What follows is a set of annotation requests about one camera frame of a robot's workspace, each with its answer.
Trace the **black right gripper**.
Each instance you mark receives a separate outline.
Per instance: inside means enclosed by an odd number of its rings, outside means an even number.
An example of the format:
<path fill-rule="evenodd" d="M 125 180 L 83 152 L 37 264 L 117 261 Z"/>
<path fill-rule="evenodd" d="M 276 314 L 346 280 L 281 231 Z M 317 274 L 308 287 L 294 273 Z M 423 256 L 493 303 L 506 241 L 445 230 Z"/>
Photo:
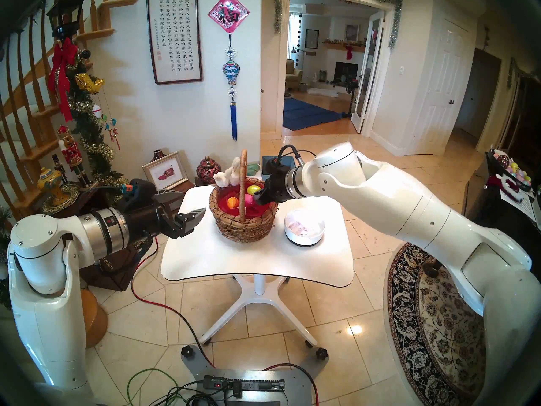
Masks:
<path fill-rule="evenodd" d="M 254 205 L 263 206 L 294 199 L 289 191 L 287 175 L 288 173 L 272 173 L 260 187 L 259 192 L 262 192 L 262 195 L 253 195 Z"/>

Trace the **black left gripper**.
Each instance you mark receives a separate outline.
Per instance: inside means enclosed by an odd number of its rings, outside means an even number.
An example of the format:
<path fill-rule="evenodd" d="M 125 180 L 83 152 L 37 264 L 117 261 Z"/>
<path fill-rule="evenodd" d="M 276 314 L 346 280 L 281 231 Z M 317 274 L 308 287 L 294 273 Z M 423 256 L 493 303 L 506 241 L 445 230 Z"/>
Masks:
<path fill-rule="evenodd" d="M 156 192 L 154 200 L 158 203 L 170 203 L 183 198 L 182 191 L 162 189 Z M 178 213 L 174 217 L 165 210 L 162 204 L 130 204 L 124 200 L 124 222 L 128 230 L 128 243 L 134 243 L 148 236 L 165 236 L 177 239 L 183 238 L 205 216 L 206 208 L 192 210 L 188 213 Z"/>

